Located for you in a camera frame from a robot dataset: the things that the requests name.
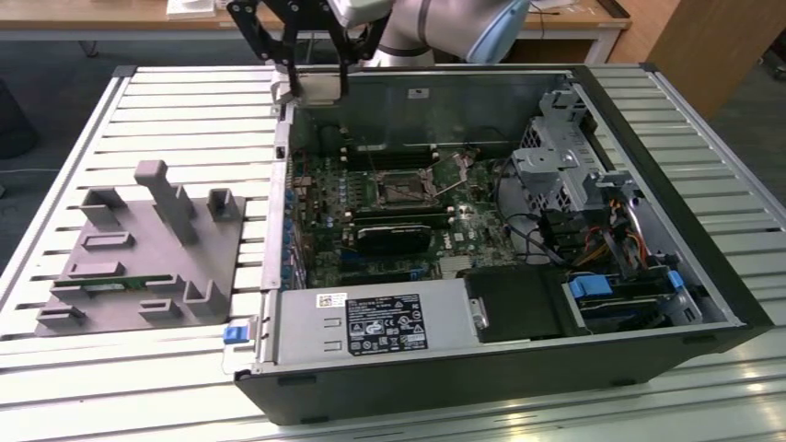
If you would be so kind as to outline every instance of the blue release latch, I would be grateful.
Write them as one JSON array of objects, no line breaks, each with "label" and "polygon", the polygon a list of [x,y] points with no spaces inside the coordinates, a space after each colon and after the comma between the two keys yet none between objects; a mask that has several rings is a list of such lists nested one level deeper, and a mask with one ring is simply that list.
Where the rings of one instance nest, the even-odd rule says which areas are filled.
[{"label": "blue release latch", "polygon": [[580,297],[601,297],[613,294],[608,279],[605,279],[605,276],[601,274],[576,276],[567,286],[569,287],[575,299]]},{"label": "blue release latch", "polygon": [[222,329],[222,343],[246,343],[248,342],[248,326],[229,326]]},{"label": "blue release latch", "polygon": [[668,280],[671,281],[671,285],[673,285],[675,291],[679,291],[679,289],[685,286],[683,277],[675,270],[668,270]]}]

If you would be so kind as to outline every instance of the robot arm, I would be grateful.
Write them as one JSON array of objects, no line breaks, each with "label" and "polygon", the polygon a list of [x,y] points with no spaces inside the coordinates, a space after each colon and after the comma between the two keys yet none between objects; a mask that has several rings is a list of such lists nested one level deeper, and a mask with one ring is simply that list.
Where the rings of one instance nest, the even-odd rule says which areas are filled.
[{"label": "robot arm", "polygon": [[[256,6],[266,7],[284,23],[281,39],[274,40],[256,17]],[[369,60],[381,39],[390,10],[390,0],[233,0],[226,5],[229,16],[237,24],[256,57],[272,60],[288,74],[292,95],[301,93],[294,66],[297,33],[326,31],[338,55],[341,95],[346,93],[348,68],[360,60]],[[348,37],[345,26],[370,20],[357,39]]]},{"label": "robot arm", "polygon": [[[258,2],[284,23],[278,41],[256,17]],[[233,0],[226,10],[258,59],[285,68],[298,96],[298,31],[329,33],[345,95],[348,69],[362,60],[373,66],[429,65],[433,48],[469,63],[496,63],[516,40],[528,5],[529,0]],[[346,29],[362,23],[360,37],[350,39]]]}]

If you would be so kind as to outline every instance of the aluminum table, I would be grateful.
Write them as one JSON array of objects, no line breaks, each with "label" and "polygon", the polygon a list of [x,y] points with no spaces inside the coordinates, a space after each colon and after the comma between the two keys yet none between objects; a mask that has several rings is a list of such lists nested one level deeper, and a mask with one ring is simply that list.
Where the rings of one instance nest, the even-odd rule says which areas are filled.
[{"label": "aluminum table", "polygon": [[[786,431],[786,213],[659,73],[592,66],[616,106],[776,323],[647,384],[278,427],[232,385],[222,326],[56,339],[38,308],[85,221],[86,188],[145,199],[132,171],[162,159],[190,197],[249,199],[232,317],[258,312],[274,116],[270,68],[117,69],[0,279],[4,440],[771,440]],[[597,128],[615,166],[621,160]]]}]

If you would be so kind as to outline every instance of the power supply label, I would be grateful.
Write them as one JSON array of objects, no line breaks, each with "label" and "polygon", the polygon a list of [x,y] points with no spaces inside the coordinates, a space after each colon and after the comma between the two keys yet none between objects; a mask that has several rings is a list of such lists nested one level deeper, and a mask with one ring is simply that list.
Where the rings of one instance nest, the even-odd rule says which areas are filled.
[{"label": "power supply label", "polygon": [[346,299],[346,346],[353,356],[428,348],[420,295]]}]

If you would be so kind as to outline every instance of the green circuit board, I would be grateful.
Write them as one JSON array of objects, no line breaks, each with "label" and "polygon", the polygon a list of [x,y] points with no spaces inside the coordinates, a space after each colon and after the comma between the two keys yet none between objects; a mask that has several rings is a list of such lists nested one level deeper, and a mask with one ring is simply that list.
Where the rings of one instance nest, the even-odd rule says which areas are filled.
[{"label": "green circuit board", "polygon": [[[445,277],[439,266],[443,258],[465,257],[469,266],[504,265],[516,260],[489,198],[492,160],[461,170],[455,157],[459,153],[460,149],[440,149],[439,161],[428,170],[346,171],[336,158],[312,157],[306,170],[296,168],[304,172],[300,183],[308,184],[300,186],[297,194],[309,287],[440,279]],[[424,187],[433,186],[431,195],[437,195],[412,194],[407,183],[413,180],[421,180]],[[389,210],[395,214],[399,208],[435,206],[449,211],[451,221],[432,230],[427,251],[366,258],[346,245],[346,212]],[[400,218],[405,224],[407,217]]]}]

